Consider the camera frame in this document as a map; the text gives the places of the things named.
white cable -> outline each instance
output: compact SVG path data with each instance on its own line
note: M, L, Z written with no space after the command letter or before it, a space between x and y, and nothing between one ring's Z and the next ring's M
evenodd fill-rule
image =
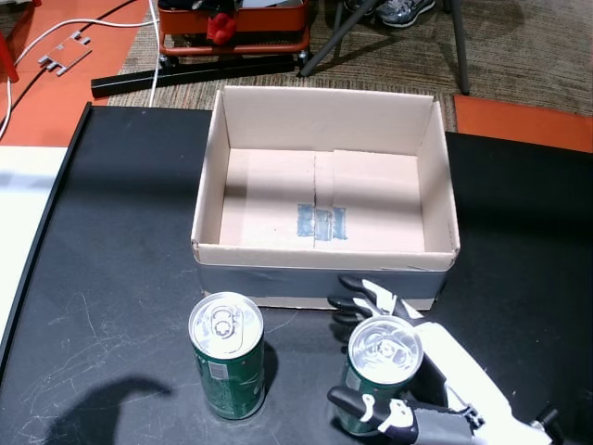
M29 51L31 51L31 49L35 45L37 45L42 39L44 39L47 36L47 34L50 34L51 32L57 30L58 28L61 28L62 26L70 25L71 23L93 23L95 25L111 26L113 28L140 28L141 26L149 26L149 25L152 25L153 23L155 24L155 27L157 26L157 24L154 21L146 21L144 23L113 23L111 21L104 21L104 20L97 20L97 19L65 20L65 21L62 21L61 23L58 23L57 25L54 25L49 30L47 30L46 32L41 34L39 37L37 37L35 40L33 40L29 44L29 46L27 46L23 50L23 52L20 53L20 56L18 56L17 59L15 60L15 67L19 64L19 62L22 60L22 58L25 57ZM7 90L6 117L4 118L4 123L2 124L2 128L0 129L0 140L4 136L4 133L6 132L6 127L8 126L8 121L10 120L10 111L12 110L12 91L10 88L10 84L11 84L10 79L9 78L6 79L6 90Z
M152 4L152 0L148 0L148 5L150 6L152 23L155 25L155 35L157 36L157 65L155 66L155 74L152 76L152 86L150 87L150 97L148 98L148 107L152 108L152 103L155 100L155 92L157 91L158 66L160 65L160 39L158 36L157 13L155 12L155 6Z

red cart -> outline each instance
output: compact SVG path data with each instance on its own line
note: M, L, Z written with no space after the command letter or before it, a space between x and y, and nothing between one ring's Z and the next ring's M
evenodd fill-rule
M298 62L309 60L309 0L298 6L239 8L234 13L236 33L228 44L206 40L209 13L204 10L159 8L159 43L164 61L185 56L298 54ZM191 34L192 45L166 46L165 37Z

cart wheel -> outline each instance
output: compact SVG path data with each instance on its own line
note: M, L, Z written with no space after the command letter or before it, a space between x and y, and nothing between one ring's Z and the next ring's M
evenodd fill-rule
M311 53L310 49L306 51L303 50L296 56L296 63L300 69L302 69L313 57L313 53Z
M165 56L161 54L158 61L161 68L174 68L179 65L179 58L177 56Z

red object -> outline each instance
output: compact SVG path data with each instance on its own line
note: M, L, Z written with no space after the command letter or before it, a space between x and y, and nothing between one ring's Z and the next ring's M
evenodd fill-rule
M299 53L309 49L307 9L309 0L302 5L286 7L238 8L233 13L235 38L250 32L270 32L280 36L273 44L206 44L202 46L169 46L167 35L208 34L210 12L206 10L158 9L160 18L160 52L166 56L220 56L223 54L282 54ZM297 34L299 40L284 43L283 33Z
M214 42L215 45L226 44L231 40L236 31L236 22L231 16L224 12L217 14L214 18L208 18L206 37Z
M15 64L12 61L12 56L10 56L10 51L8 51L8 46L6 45L6 40L4 40L4 35L0 32L0 60L2 60L2 64L6 68L6 73L8 74L8 78L11 82L18 82L19 75L17 74L17 69L15 68Z

can lid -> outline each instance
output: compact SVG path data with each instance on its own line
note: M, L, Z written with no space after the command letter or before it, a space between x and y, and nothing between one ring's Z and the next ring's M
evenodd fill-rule
M258 306L234 292L202 299L189 317L192 343L215 359L234 359L250 352L262 335L263 318Z
M423 360L423 345L405 320L375 316L356 327L348 342L348 355L364 378L395 385L416 374Z

